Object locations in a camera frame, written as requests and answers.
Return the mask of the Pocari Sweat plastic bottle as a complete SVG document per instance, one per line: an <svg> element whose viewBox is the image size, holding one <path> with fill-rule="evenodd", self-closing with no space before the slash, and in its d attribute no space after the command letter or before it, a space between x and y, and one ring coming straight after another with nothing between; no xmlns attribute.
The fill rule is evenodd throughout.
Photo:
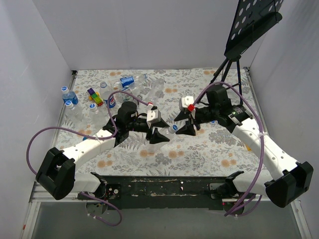
<svg viewBox="0 0 319 239"><path fill-rule="evenodd" d="M62 99L65 102L71 101L74 105L79 103L77 95L73 91L64 91L62 92Z"/></svg>

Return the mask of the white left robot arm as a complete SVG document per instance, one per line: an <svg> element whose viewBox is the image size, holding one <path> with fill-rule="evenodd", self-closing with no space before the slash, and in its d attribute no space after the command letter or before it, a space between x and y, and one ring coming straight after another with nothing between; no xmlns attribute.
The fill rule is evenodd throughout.
<svg viewBox="0 0 319 239"><path fill-rule="evenodd" d="M148 104L147 113L140 118L137 105L125 102L94 136L63 150L50 149L38 170L36 181L56 200L81 192L101 199L106 194L106 180L94 172L78 173L78 169L100 153L118 146L131 131L146 133L151 143L168 142L169 139L159 132L160 128L168 127L152 104Z"/></svg>

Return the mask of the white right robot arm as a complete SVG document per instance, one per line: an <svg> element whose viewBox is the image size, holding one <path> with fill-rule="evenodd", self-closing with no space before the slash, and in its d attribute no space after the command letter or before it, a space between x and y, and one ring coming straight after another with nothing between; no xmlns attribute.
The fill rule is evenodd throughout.
<svg viewBox="0 0 319 239"><path fill-rule="evenodd" d="M214 189L214 195L237 198L242 193L252 193L266 196L276 206L284 208L309 189L313 167L284 152L264 131L252 109L233 105L221 82L206 87L202 93L208 99L208 105L202 108L195 107L197 100L192 96L179 100L180 113L175 120L186 120L186 123L177 134L195 135L201 124L215 120L260 158L255 175L238 171Z"/></svg>

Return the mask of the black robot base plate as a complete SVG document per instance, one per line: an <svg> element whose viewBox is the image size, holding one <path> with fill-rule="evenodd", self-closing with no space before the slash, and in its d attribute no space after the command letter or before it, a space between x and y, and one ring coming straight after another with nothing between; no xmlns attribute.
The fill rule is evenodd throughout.
<svg viewBox="0 0 319 239"><path fill-rule="evenodd" d="M229 210L241 196L226 177L97 176L96 198L123 209Z"/></svg>

